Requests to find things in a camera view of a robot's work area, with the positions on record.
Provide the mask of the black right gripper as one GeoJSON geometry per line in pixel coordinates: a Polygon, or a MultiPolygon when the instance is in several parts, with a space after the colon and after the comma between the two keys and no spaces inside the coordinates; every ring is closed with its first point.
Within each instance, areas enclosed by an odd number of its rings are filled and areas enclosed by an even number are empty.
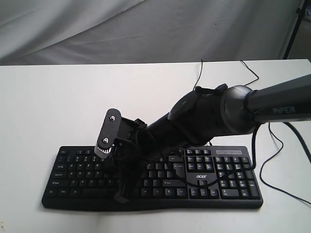
{"type": "Polygon", "coordinates": [[[181,131],[166,121],[149,126],[137,121],[115,123],[114,164],[118,169],[119,184],[114,200],[128,203],[144,166],[189,146],[181,131]]]}

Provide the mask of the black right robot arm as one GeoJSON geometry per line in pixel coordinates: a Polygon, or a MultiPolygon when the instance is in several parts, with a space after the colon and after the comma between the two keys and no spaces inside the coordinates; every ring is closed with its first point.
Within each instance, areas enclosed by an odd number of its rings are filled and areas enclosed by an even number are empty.
{"type": "Polygon", "coordinates": [[[115,140],[118,202],[132,196],[142,168],[172,151],[200,147],[215,137],[251,134],[262,124],[309,121],[311,77],[306,75],[261,90],[244,85],[195,87],[154,123],[122,118],[115,140]]]}

